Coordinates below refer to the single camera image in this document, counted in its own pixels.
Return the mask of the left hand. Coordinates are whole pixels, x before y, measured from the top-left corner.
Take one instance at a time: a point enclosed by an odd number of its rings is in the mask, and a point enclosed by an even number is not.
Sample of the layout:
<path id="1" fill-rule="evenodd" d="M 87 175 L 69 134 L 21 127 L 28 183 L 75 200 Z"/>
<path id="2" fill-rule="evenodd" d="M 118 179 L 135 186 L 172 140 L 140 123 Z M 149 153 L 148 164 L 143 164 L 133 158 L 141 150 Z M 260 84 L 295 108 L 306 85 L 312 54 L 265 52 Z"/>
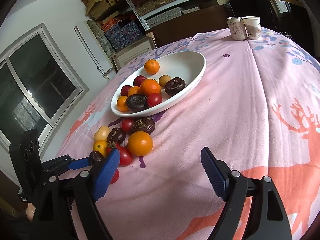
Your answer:
<path id="1" fill-rule="evenodd" d="M 28 206 L 27 206 L 27 208 L 25 210 L 25 214 L 26 214 L 27 219 L 29 221 L 33 220 L 35 211 L 36 211 L 36 207 L 32 203 L 28 203 Z"/>

